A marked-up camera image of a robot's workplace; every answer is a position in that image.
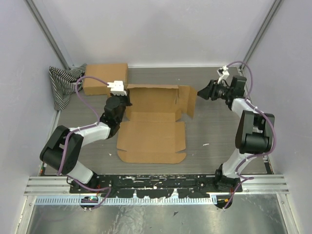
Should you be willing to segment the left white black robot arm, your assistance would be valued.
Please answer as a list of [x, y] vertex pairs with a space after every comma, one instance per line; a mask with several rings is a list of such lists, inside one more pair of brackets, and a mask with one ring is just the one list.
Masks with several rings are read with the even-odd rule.
[[111, 94], [98, 122], [77, 128], [58, 126], [43, 147], [40, 160], [58, 174], [73, 179], [86, 193], [98, 191], [97, 174], [78, 161], [81, 148], [112, 138], [120, 129], [126, 108], [131, 105], [128, 94]]

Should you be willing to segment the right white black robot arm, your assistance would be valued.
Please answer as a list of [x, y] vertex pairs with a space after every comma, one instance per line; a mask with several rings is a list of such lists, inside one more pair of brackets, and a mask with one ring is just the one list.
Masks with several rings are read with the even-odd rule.
[[205, 100], [224, 100], [228, 108], [240, 118], [235, 135], [235, 150], [214, 174], [214, 187], [222, 193], [235, 188], [241, 180], [246, 180], [241, 174], [242, 170], [254, 158], [270, 154], [276, 144], [275, 116], [252, 105], [245, 96], [246, 81], [243, 76], [233, 76], [230, 84], [212, 79], [197, 93]]

